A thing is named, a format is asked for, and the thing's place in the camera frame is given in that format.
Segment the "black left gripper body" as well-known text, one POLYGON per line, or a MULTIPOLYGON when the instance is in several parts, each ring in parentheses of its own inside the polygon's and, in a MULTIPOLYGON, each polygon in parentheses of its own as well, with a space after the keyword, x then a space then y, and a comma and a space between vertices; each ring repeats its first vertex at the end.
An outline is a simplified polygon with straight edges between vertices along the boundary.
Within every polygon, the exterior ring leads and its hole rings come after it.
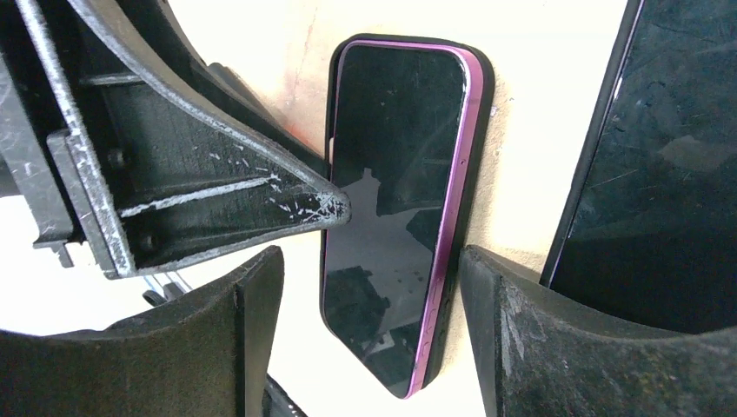
POLYGON ((127 268, 127 68, 101 36, 122 15, 115 1, 1 4, 1 190, 65 267, 87 242, 100 269, 127 268))

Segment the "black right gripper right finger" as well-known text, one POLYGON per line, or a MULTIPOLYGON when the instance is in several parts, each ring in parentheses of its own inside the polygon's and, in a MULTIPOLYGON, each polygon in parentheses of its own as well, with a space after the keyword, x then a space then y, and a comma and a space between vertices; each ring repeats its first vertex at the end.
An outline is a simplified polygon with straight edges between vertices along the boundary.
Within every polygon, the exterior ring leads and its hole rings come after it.
POLYGON ((458 278, 488 416, 733 416, 736 331, 679 334, 588 308, 475 245, 458 278))

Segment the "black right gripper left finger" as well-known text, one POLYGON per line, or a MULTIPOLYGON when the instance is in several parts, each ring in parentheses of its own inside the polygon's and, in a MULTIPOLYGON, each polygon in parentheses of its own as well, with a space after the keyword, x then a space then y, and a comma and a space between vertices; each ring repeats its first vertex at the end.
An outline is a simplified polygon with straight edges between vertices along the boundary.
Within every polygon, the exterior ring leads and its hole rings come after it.
POLYGON ((102 331, 2 332, 4 416, 259 416, 282 299, 270 246, 102 331))

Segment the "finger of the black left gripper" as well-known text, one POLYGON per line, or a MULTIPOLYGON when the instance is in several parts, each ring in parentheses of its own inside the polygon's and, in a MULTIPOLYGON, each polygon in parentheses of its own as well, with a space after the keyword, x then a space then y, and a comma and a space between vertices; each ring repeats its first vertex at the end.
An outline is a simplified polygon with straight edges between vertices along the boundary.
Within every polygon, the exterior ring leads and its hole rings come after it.
POLYGON ((280 144, 318 175, 329 176, 329 164, 323 156, 289 133, 234 71, 202 60, 166 1, 132 0, 117 4, 157 55, 197 93, 280 144))
POLYGON ((185 268, 349 218, 349 199, 277 142, 220 110, 123 13, 104 21, 127 68, 127 268, 185 268))

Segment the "black phone silver frame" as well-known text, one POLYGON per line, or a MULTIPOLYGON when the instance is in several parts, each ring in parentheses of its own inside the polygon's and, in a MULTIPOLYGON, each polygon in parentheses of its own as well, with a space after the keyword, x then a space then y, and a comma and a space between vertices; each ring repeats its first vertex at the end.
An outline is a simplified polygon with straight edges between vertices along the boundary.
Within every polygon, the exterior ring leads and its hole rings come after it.
POLYGON ((627 4, 541 284, 653 328, 735 326, 735 1, 627 4))

